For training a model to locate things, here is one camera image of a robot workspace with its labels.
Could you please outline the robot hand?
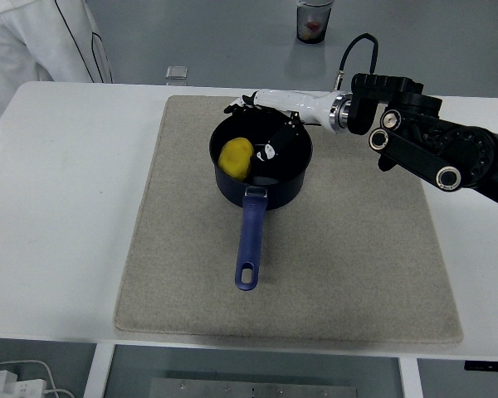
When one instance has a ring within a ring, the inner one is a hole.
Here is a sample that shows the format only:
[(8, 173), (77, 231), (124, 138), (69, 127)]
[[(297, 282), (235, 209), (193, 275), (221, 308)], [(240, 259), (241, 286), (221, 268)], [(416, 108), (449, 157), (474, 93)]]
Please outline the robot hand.
[(341, 90), (310, 94), (301, 91), (261, 89), (251, 96), (243, 95), (235, 99), (224, 112), (232, 114), (245, 108), (275, 109), (289, 117), (255, 154), (259, 161), (268, 162), (276, 158), (293, 141), (302, 125), (319, 125), (334, 133), (345, 131), (348, 128), (351, 100), (352, 95)]

